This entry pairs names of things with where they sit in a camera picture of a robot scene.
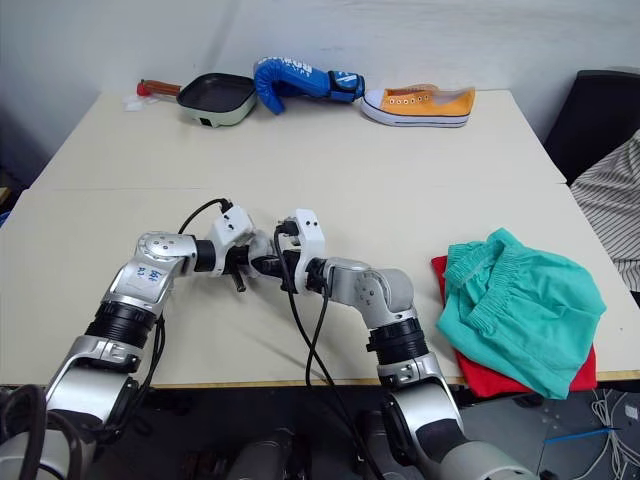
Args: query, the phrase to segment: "black chair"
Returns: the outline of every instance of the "black chair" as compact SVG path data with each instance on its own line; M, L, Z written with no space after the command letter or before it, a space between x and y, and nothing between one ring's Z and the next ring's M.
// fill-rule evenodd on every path
M640 128L640 75L582 70L544 148L571 185Z

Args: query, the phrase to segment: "red cloth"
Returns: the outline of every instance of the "red cloth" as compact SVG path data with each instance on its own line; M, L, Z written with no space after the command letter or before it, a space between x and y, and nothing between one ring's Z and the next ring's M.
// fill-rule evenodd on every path
M438 277L440 295L442 295L442 303L444 304L444 272L447 269L447 257L433 258L431 260L431 265ZM512 378L506 377L501 373L469 360L457 350L454 350L454 352L456 353L460 370L462 370L464 378L467 380L469 388L471 388L474 395L478 397L492 397L500 393L521 393L532 391L530 388L525 387ZM592 346L589 351L587 361L582 368L580 368L576 374L576 378L573 379L573 382L571 382L569 390L572 392L591 390L596 388L597 383L596 353Z

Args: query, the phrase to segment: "red pan handle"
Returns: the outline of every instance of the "red pan handle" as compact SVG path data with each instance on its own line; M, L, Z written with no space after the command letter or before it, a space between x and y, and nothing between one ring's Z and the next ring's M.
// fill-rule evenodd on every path
M151 95L152 93L177 97L181 88L180 85L158 82L157 80L140 80L137 91L141 97Z

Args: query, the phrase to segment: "white table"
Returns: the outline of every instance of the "white table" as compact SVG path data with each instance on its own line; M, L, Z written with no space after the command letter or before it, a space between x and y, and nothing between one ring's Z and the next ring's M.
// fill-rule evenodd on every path
M185 119L175 103L127 113L118 97L102 95L32 188L211 188L226 195L248 184L282 195L320 183L327 194L375 196L565 182L506 90L478 92L459 129L392 128L352 104L285 103L282 115L258 105L242 123L211 129Z
M506 227L525 244L566 255L592 273L608 306L595 340L599 378L640 376L640 310L564 185L402 188L380 182L372 189L363 182L347 189L310 182L306 189L282 191L260 177L233 178L224 192L25 192L0 230L0 383L47 382L73 339L84 333L138 235L175 231L194 208L221 193L268 231L295 207L313 208L329 255L405 270L429 346L451 381L459 371L434 328L441 304L428 261L446 254L450 243L484 239ZM192 232L204 235L215 215L202 215ZM320 298L306 297L300 305L310 328ZM238 294L228 278L179 279L166 317L168 343L156 384L283 385L303 378L306 348L276 282L250 281L248 291ZM377 381L375 355L365 351L366 343L357 312L332 305L319 350L336 378Z

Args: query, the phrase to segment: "white rubber sole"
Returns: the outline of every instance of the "white rubber sole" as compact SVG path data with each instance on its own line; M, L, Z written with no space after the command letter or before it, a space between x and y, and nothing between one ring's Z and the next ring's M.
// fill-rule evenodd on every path
M383 112L379 108L368 103L364 97L360 102L360 109L367 117L374 119L376 122L384 123L394 127L439 127L439 128L458 128L467 123L469 115L460 117L436 117L436 116L411 116L411 115L395 115L393 113Z

